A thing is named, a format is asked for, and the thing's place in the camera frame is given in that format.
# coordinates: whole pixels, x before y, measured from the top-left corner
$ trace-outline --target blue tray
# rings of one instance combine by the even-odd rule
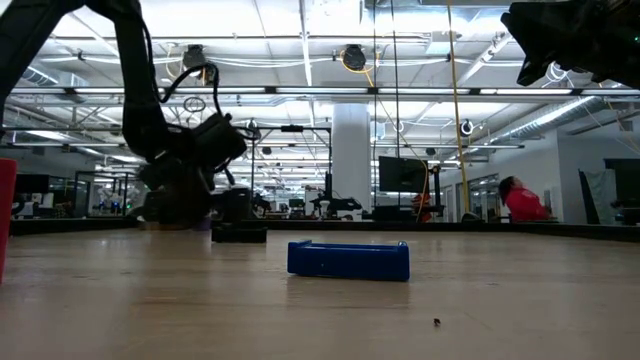
[[[302,276],[407,281],[409,247],[402,241],[398,245],[290,242],[287,271]]]

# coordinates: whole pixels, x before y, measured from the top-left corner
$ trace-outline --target pillar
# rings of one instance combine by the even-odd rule
[[[367,104],[334,104],[331,123],[333,190],[371,211],[370,117]]]
[[[17,163],[14,160],[0,159],[0,284],[2,284],[4,260],[9,240],[11,206],[13,205],[13,191],[16,187],[16,170]]]

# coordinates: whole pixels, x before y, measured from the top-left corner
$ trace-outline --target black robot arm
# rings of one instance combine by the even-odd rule
[[[149,163],[140,178],[151,190],[170,192],[175,213],[195,220],[210,205],[213,174],[244,153],[247,137],[231,126],[230,115],[220,113],[219,74],[211,63],[187,70],[160,98],[151,37],[138,0],[13,0],[0,17],[0,137],[11,90],[60,19],[84,5],[115,25],[125,90],[123,135],[131,151]],[[194,129],[167,124],[160,103],[188,73],[200,70],[213,85],[216,113]]]
[[[640,0],[515,2],[501,21],[525,52],[517,83],[529,86],[555,62],[640,89]]]

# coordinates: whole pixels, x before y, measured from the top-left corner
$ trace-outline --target table surface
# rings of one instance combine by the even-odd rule
[[[638,359],[640,247],[527,234],[118,230],[11,239],[0,358]],[[408,283],[286,273],[289,241],[406,241]],[[434,327],[433,319],[442,325]]]

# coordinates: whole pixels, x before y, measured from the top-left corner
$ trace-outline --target red shirt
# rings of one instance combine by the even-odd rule
[[[513,222],[548,220],[549,213],[540,198],[525,188],[513,188],[505,201]]]
[[[420,210],[420,202],[422,202],[422,207],[429,206],[429,200],[431,200],[431,196],[429,194],[424,195],[424,199],[422,198],[422,194],[417,195],[411,200],[411,205],[413,206],[413,210],[417,213]],[[429,222],[431,220],[431,214],[422,211],[422,214],[419,214],[420,221],[419,222]]]

